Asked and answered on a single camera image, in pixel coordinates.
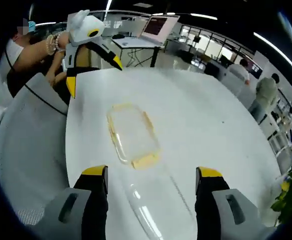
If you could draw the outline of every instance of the ceiling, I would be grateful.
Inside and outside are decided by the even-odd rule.
[[[54,7],[51,0],[41,0],[35,2],[33,20],[37,23],[61,22],[67,19],[69,13],[81,9],[105,10],[107,2],[108,0],[76,0],[76,4],[57,4]],[[134,6],[137,3],[152,6]],[[221,33],[253,51],[261,51],[288,80],[292,80],[290,65],[277,52],[253,36],[253,32],[264,36],[292,60],[292,43],[278,18],[278,12],[283,12],[292,25],[292,0],[112,0],[110,9],[149,14],[175,12],[180,14],[179,22],[182,24]],[[194,17],[190,13],[210,15],[218,20]]]

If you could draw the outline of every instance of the desk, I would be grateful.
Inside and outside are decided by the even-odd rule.
[[[80,73],[66,124],[68,180],[73,187],[84,169],[109,166],[107,239],[148,239],[116,172],[120,161],[106,114],[120,103],[133,103],[146,111],[161,146],[161,160],[169,162],[169,171],[194,216],[198,166],[219,170],[231,188],[258,207],[281,175],[258,124],[212,76],[160,68]]]
[[[150,42],[143,38],[125,37],[121,39],[112,39],[112,41],[120,48],[120,59],[123,49],[153,49],[154,53],[151,57],[150,67],[153,68],[156,64],[160,45]]]

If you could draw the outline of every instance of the potted plant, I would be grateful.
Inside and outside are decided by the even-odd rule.
[[[292,214],[292,170],[286,181],[282,184],[282,191],[271,206],[275,212],[280,212],[278,221],[286,223]]]

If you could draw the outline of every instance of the transparent plastic container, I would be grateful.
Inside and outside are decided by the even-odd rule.
[[[117,172],[148,238],[197,239],[195,206],[187,206],[178,183],[160,159],[160,146],[147,114],[137,106],[124,104],[114,106],[107,118],[122,163]]]

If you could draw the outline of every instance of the bracelet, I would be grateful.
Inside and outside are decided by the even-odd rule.
[[[55,53],[56,47],[55,43],[53,42],[53,35],[49,35],[46,38],[46,50],[48,55],[53,55]]]
[[[58,41],[59,41],[60,35],[61,35],[62,33],[64,33],[64,32],[65,32],[65,31],[61,31],[61,32],[59,32],[59,33],[57,34],[57,37],[56,37],[55,46],[56,46],[56,48],[57,48],[57,50],[58,50],[59,52],[64,51],[64,49],[61,49],[61,48],[59,47],[59,44],[58,44]]]

